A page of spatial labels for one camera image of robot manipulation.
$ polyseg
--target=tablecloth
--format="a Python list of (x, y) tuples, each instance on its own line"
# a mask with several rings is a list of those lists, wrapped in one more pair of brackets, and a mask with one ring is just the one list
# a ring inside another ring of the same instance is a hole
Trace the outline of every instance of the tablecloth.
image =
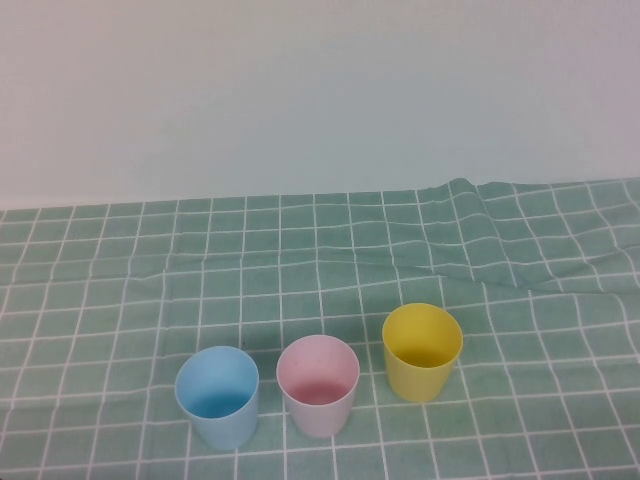
[[(0, 477), (640, 478), (640, 179), (190, 199), (0, 213)], [(381, 327), (442, 306), (465, 347), (409, 404)], [(302, 435), (282, 348), (342, 338), (362, 374), (331, 439)], [(184, 361), (239, 346), (259, 428), (209, 450), (176, 405)]]

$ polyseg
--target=cup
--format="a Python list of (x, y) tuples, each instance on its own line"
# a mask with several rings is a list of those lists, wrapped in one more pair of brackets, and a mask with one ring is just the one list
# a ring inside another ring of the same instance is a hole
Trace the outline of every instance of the cup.
[(349, 417), (360, 363), (335, 337), (310, 335), (289, 345), (276, 367), (284, 403), (298, 428), (310, 437), (338, 433)]
[(180, 368), (176, 400), (211, 448), (234, 450), (256, 431), (258, 381), (258, 367), (245, 352), (211, 347)]
[(429, 402), (440, 393), (463, 344), (455, 318), (426, 303), (391, 312), (382, 341), (391, 389), (410, 402)]

